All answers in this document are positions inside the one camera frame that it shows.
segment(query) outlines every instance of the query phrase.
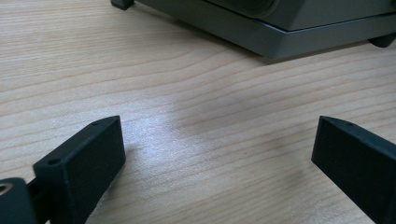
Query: light wood surface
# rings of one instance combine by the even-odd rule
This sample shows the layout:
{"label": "light wood surface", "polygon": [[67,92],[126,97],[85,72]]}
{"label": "light wood surface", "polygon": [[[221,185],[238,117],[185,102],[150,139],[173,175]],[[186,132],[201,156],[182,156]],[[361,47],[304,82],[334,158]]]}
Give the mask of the light wood surface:
{"label": "light wood surface", "polygon": [[271,62],[141,4],[0,2],[0,179],[121,116],[88,223],[372,223],[310,156],[320,115],[395,143],[395,93],[395,44]]}

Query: dark gray plastic base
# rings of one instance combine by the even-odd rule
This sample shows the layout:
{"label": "dark gray plastic base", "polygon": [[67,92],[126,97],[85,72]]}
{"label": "dark gray plastic base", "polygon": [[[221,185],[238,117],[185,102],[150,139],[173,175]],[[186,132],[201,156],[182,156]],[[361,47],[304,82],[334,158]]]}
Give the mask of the dark gray plastic base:
{"label": "dark gray plastic base", "polygon": [[396,33],[396,13],[286,31],[202,0],[138,0],[262,56],[279,59]]}

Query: wooden table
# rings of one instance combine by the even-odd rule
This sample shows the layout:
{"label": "wooden table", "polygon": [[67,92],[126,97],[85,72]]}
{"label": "wooden table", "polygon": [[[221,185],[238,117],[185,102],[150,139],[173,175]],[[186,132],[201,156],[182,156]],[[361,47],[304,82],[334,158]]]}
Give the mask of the wooden table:
{"label": "wooden table", "polygon": [[88,223],[372,223],[310,160],[318,117],[396,142],[396,45],[271,62],[158,11],[0,3],[0,179],[120,115]]}

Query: gray device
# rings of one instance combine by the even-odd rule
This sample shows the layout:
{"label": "gray device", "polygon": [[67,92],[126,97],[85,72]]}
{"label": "gray device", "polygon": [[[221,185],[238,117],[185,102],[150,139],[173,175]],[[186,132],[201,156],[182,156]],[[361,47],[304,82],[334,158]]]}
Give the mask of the gray device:
{"label": "gray device", "polygon": [[[396,0],[138,0],[271,59],[396,38]],[[111,0],[126,10],[134,0]]]}

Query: screw hole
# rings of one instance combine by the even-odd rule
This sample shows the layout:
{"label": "screw hole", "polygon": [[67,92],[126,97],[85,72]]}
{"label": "screw hole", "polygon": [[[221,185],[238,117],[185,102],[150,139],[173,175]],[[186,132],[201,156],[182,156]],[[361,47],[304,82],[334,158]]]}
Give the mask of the screw hole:
{"label": "screw hole", "polygon": [[49,165],[56,165],[56,164],[58,164],[60,161],[61,161],[60,159],[50,160],[50,161],[49,161]]}
{"label": "screw hole", "polygon": [[12,189],[11,183],[0,184],[0,196]]}

